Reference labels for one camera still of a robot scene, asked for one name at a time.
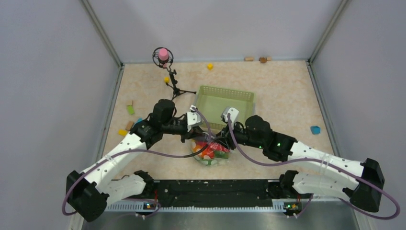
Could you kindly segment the green toy cabbage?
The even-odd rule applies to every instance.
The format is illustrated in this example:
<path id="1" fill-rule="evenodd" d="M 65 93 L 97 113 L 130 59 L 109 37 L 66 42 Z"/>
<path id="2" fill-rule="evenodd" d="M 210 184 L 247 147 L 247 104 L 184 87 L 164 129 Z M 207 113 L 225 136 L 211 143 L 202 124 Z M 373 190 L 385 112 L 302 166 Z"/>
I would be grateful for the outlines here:
<path id="1" fill-rule="evenodd" d="M 229 152 L 217 152 L 213 155 L 204 155 L 201 159 L 201 163 L 206 166 L 215 166 L 221 163 L 225 163 L 229 159 Z"/>

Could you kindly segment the red orange toy pepper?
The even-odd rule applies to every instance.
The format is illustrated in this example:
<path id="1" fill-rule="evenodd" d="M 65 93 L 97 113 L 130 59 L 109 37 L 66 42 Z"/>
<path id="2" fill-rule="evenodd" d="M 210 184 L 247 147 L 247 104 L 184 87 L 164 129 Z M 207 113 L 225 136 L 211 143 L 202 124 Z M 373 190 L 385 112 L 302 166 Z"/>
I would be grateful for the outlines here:
<path id="1" fill-rule="evenodd" d="M 200 151 L 204 146 L 206 145 L 206 142 L 193 142 L 192 143 L 192 152 L 198 152 Z M 204 155 L 213 155 L 215 151 L 211 150 L 209 146 L 200 152 L 198 155 L 196 155 L 194 158 L 197 160 L 201 160 Z"/>

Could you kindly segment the clear zip top bag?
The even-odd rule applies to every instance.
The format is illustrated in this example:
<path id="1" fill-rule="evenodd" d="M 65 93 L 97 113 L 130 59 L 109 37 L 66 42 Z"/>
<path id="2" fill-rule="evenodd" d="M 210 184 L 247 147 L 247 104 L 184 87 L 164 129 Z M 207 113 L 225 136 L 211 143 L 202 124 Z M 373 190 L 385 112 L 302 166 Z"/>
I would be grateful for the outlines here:
<path id="1" fill-rule="evenodd" d="M 190 152 L 195 153 L 200 151 L 207 144 L 207 141 L 205 138 L 194 138 L 189 143 Z M 193 158 L 202 165 L 213 167 L 228 163 L 232 153 L 232 150 L 212 140 L 205 150 Z"/>

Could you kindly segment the red toy chili pepper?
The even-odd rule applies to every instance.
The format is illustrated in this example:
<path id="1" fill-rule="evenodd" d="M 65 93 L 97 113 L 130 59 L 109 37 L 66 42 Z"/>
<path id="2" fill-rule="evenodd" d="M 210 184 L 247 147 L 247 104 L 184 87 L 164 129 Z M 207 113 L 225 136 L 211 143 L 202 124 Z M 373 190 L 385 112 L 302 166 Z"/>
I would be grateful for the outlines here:
<path id="1" fill-rule="evenodd" d="M 209 148 L 213 151 L 219 151 L 222 153 L 230 152 L 230 150 L 228 148 L 224 147 L 223 145 L 221 145 L 220 143 L 217 143 L 217 142 L 211 142 L 209 144 Z"/>

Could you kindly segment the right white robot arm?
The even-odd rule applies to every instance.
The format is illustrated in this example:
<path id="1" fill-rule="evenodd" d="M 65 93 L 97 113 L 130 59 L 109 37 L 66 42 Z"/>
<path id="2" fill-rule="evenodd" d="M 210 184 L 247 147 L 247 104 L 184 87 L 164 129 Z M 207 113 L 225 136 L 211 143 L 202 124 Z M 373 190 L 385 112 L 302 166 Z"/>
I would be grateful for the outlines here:
<path id="1" fill-rule="evenodd" d="M 294 137 L 273 131 L 269 122 L 258 115 L 249 117 L 244 125 L 236 121 L 236 117 L 236 110 L 221 116 L 226 127 L 219 137 L 231 149 L 246 155 L 241 146 L 258 148 L 273 161 L 269 167 L 296 163 L 317 172 L 316 175 L 297 171 L 283 174 L 281 192 L 284 196 L 334 196 L 362 211 L 379 211 L 385 179 L 377 161 L 370 158 L 353 161 L 316 150 Z"/>

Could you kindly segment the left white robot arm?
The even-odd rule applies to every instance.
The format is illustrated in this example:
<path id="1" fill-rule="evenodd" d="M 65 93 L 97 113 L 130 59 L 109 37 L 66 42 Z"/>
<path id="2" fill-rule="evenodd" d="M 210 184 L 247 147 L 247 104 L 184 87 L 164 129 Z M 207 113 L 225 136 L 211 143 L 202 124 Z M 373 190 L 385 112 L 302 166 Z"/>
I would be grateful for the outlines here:
<path id="1" fill-rule="evenodd" d="M 62 203 L 65 216 L 79 214 L 87 222 L 96 220 L 108 207 L 129 196 L 148 198 L 154 186 L 139 175 L 115 180 L 115 176 L 141 153 L 152 153 L 151 147 L 163 135 L 179 135 L 181 141 L 204 136 L 201 124 L 207 119 L 194 105 L 180 117 L 175 116 L 175 103 L 159 100 L 146 119 L 134 124 L 121 142 L 104 157 L 82 172 L 67 176 L 66 195 Z"/>

